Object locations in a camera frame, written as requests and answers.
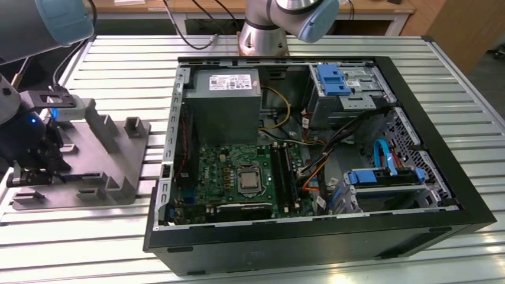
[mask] power supply label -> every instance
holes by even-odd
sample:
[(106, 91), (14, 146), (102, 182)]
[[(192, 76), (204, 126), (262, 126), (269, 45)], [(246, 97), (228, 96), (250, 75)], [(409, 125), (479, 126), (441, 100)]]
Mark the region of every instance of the power supply label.
[(209, 90), (252, 90), (250, 75), (213, 75)]

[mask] orange wire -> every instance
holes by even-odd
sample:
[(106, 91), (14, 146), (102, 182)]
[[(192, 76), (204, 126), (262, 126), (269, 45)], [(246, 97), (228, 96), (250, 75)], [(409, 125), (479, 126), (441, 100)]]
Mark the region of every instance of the orange wire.
[(403, 166), (403, 163), (401, 162), (401, 160), (399, 160), (399, 158), (398, 158), (398, 156), (397, 156), (397, 154), (394, 153), (394, 151), (393, 150), (389, 150), (389, 152), (391, 153), (391, 155), (393, 155), (393, 158), (394, 158), (394, 161), (395, 161), (395, 163), (397, 163), (397, 167), (402, 167)]
[(327, 159), (323, 161), (323, 163), (317, 167), (315, 171), (311, 173), (309, 179), (306, 180), (306, 182), (303, 183), (302, 185), (302, 190), (303, 191), (309, 191), (309, 189), (313, 189), (311, 191), (318, 191), (318, 189), (314, 189), (314, 188), (307, 188), (306, 185), (309, 185), (309, 182), (310, 180), (314, 178), (314, 176), (317, 175), (318, 171), (322, 169), (323, 165), (326, 164), (327, 162)]

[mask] cpu socket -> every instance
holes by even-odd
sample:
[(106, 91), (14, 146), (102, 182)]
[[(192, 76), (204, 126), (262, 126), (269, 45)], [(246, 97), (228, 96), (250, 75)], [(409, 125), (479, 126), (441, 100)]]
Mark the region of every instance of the cpu socket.
[(238, 173), (238, 193), (245, 196), (254, 196), (262, 191), (261, 171), (257, 167), (237, 168)]

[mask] motherboard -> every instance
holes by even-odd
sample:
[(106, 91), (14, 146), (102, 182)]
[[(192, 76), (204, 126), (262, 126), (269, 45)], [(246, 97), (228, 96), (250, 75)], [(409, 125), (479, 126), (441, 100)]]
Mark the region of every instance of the motherboard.
[(180, 193), (185, 222), (311, 216), (294, 180), (301, 166), (297, 145), (201, 147), (198, 186)]

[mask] yellow wire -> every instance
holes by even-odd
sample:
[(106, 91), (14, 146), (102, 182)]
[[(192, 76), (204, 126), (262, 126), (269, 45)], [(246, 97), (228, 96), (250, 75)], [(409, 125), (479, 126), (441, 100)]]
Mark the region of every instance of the yellow wire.
[(285, 118), (283, 118), (283, 120), (279, 122), (279, 123), (277, 123), (275, 125), (273, 125), (273, 126), (266, 126), (266, 127), (259, 127), (259, 129), (261, 130), (265, 130), (265, 129), (274, 129), (274, 128), (277, 128), (278, 126), (281, 126), (287, 120), (289, 120), (289, 116), (291, 115), (291, 106), (289, 105), (289, 102), (287, 102), (287, 100), (285, 99), (285, 96), (281, 94), (281, 93), (278, 93), (278, 91), (277, 90), (274, 90), (274, 89), (271, 89), (270, 87), (261, 87), (261, 89), (267, 89), (267, 90), (270, 90), (281, 99), (282, 99), (282, 101), (285, 102), (285, 106), (287, 107), (287, 113), (285, 114)]

